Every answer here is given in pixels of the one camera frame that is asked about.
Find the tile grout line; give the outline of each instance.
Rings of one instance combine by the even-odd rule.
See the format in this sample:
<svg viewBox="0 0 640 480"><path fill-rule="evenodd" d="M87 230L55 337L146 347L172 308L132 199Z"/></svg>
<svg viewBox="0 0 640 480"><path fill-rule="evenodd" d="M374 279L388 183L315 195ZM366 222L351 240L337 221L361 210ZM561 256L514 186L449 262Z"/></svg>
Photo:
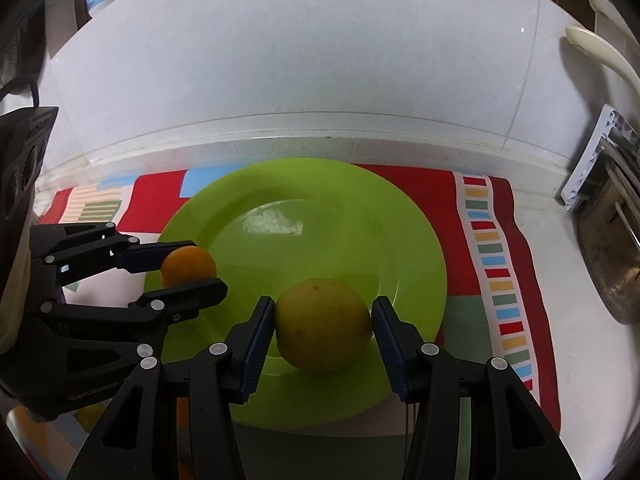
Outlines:
<svg viewBox="0 0 640 480"><path fill-rule="evenodd" d="M522 102L522 97L524 95L525 88L527 87L527 80L529 79L529 71L531 70L531 65L533 63L533 53L536 49L536 40L538 39L538 24L540 23L540 0L538 0L538 9L536 11L536 28L533 32L533 41L531 42L531 52L529 54L529 63L527 64L527 69L524 73L524 81L522 83L522 90L520 91L520 97L518 98L518 103L516 104L516 111L513 114L513 119L511 119L511 124L509 125L509 129L507 130L507 134L504 137L504 141L502 142L502 147L504 148L507 144L507 140L509 140L511 136L511 129L516 121L516 117L518 116L518 110L520 110L520 104Z"/></svg>

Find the colorful placemat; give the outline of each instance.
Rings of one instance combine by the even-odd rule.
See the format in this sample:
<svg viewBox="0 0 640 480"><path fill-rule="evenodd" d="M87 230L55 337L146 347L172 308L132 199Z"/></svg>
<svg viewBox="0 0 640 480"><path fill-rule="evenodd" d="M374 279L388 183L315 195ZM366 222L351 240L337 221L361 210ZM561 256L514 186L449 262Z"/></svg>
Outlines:
<svg viewBox="0 0 640 480"><path fill-rule="evenodd" d="M476 362L485 362L493 355L503 356L559 431L558 386L548 320L529 247L514 220L513 193L508 181L423 168L363 167L386 178L411 197L438 235L448 279L447 306L438 342L444 343L455 357ZM61 190L40 221L113 221L121 232L139 235L143 242L155 241L189 197L237 168L172 171ZM142 286L142 279L112 270L69 285L65 294L75 303L101 301L101 304L124 306L142 293ZM462 412L461 447L464 448L468 447L468 406L463 405ZM54 422L36 424L36 428L46 427L37 431L33 424L28 428L26 424L19 424L23 418L18 416L15 420L24 448L52 480L63 479L86 438L77 417L69 413ZM397 432L384 436L382 429L381 436L366 438L303 438L267 431L270 444L258 446L256 439L265 431L237 429L249 478L252 469L259 470L261 478L289 478L283 463L300 464L307 458L312 460L313 456L317 460L320 456L317 446L325 449L322 456L332 457L326 462L327 467L350 460L355 467L367 470L361 478L392 478L402 471L404 436ZM291 453L297 449L296 443L305 439L308 444L309 439L314 441L311 447L315 449L314 455L301 458L302 451L298 450L294 458ZM289 454L278 455L274 446L287 449ZM359 459L357 450L361 448L363 455ZM386 458L372 460L370 451L378 448L386 452L374 455ZM267 473L270 468L272 476ZM466 468L468 463L463 458L459 461L460 478L464 478ZM342 474L338 477L356 478L350 469L341 466L340 470ZM294 471L295 467L291 470L292 478ZM316 468L309 472L309 478L325 478L324 474L322 468Z"/></svg>

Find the small orange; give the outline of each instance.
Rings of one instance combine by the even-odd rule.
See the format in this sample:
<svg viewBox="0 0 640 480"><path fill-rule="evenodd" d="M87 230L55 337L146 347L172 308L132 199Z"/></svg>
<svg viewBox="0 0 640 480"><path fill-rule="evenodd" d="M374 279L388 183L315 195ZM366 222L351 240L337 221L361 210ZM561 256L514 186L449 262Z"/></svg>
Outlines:
<svg viewBox="0 0 640 480"><path fill-rule="evenodd" d="M172 251L160 267L162 286L175 286L217 275L218 269L211 255L197 246Z"/></svg>

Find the red rectangle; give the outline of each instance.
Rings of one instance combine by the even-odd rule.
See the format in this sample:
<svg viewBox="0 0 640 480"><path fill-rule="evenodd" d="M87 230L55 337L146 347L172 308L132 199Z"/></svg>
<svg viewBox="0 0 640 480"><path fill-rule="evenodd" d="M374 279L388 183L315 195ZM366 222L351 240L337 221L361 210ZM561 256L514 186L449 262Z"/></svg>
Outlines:
<svg viewBox="0 0 640 480"><path fill-rule="evenodd" d="M508 278L511 276L509 269L485 269L484 273L488 278Z"/></svg>
<svg viewBox="0 0 640 480"><path fill-rule="evenodd" d="M493 222L478 220L471 222L471 228L474 231L478 231L479 229L495 229L495 224Z"/></svg>
<svg viewBox="0 0 640 480"><path fill-rule="evenodd" d="M514 321L512 323L502 323L499 325L500 335L516 334L518 332L524 332L524 327L521 321Z"/></svg>
<svg viewBox="0 0 640 480"><path fill-rule="evenodd" d="M465 184L469 184L470 186L486 186L486 182L484 178L476 178L474 176L464 176L462 177Z"/></svg>

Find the multicolored stripe border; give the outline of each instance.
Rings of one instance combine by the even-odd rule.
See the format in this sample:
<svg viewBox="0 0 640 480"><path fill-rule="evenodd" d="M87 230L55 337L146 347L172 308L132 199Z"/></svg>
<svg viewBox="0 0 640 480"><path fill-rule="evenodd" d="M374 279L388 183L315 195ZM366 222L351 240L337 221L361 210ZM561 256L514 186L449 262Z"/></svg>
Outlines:
<svg viewBox="0 0 640 480"><path fill-rule="evenodd" d="M509 247L486 176L454 174L458 214L476 268L494 355L504 357L540 402L538 364Z"/></svg>

